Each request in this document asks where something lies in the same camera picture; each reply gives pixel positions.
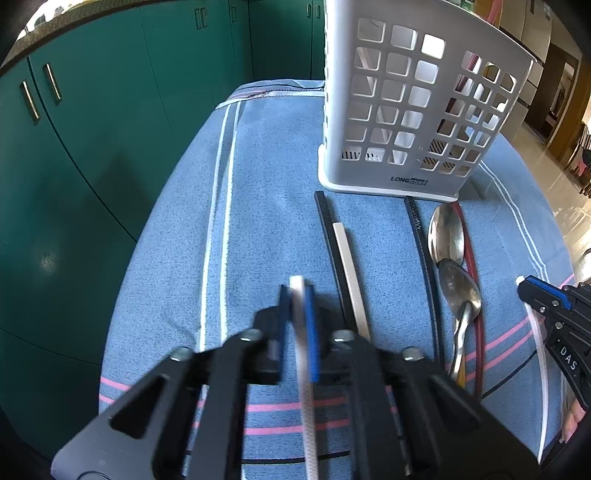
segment screw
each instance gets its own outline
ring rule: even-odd
[[[334,343],[347,343],[353,341],[355,334],[351,330],[337,330],[333,332]]]
[[[262,331],[256,328],[249,328],[244,330],[240,337],[243,342],[258,342],[262,338]]]
[[[425,353],[416,346],[410,346],[402,351],[402,356],[407,362],[416,362],[425,358]]]
[[[193,356],[193,349],[188,346],[180,346],[170,354],[170,359],[175,362],[186,362]]]

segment blue tablecloth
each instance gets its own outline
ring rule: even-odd
[[[258,82],[221,104],[179,161],[144,228],[116,303],[103,362],[104,410],[177,345],[220,345],[246,327],[255,311],[277,301],[278,286],[303,275],[339,308],[313,193],[322,140],[320,82]],[[399,351],[431,352],[423,276],[402,199],[326,192],[345,224],[373,341]],[[425,226],[437,204],[419,202]],[[534,274],[571,282],[572,267],[542,192],[518,153],[499,135],[460,192],[472,237],[486,326],[483,401],[537,453],[541,430],[540,372],[530,324],[515,279]],[[446,310],[450,355],[452,317]],[[468,338],[468,388],[474,341]],[[252,387],[246,418],[248,480],[304,478],[293,332],[285,380]],[[560,372],[550,365],[547,442],[561,422]],[[346,399],[340,388],[315,391],[324,478],[350,478]]]

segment basket base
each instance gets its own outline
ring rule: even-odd
[[[324,173],[324,145],[318,147],[318,180],[323,187],[338,193],[361,193],[365,195],[380,195],[385,197],[413,197],[433,202],[451,203],[455,202],[458,194],[454,196],[437,195],[435,193],[415,192],[413,190],[379,189],[376,187],[363,187],[357,185],[341,185],[332,183]]]

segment silver spoon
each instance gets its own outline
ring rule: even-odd
[[[447,305],[455,317],[459,319],[459,325],[454,334],[453,358],[450,369],[450,376],[453,381],[456,381],[464,356],[466,330],[480,313],[482,296],[480,289],[468,272],[450,259],[444,259],[439,263],[439,283]]]
[[[455,210],[448,204],[438,206],[433,212],[427,235],[429,253],[439,265],[444,258],[458,265],[464,260],[464,229]]]

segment brand logo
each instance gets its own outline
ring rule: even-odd
[[[419,185],[421,187],[424,187],[428,180],[422,180],[422,179],[405,179],[404,177],[392,177],[390,179],[391,181],[401,181],[402,183],[411,183],[413,185]]]

